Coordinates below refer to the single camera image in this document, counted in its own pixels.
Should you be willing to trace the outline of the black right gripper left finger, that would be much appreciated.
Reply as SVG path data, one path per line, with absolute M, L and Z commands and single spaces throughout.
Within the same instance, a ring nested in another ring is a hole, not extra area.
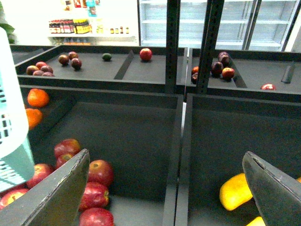
M 70 226 L 85 191 L 90 155 L 83 149 L 0 211 L 2 226 Z

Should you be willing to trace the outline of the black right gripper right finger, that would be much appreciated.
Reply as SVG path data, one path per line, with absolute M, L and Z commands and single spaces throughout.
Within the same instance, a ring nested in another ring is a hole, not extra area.
M 252 152 L 242 160 L 247 184 L 267 226 L 301 224 L 301 183 Z

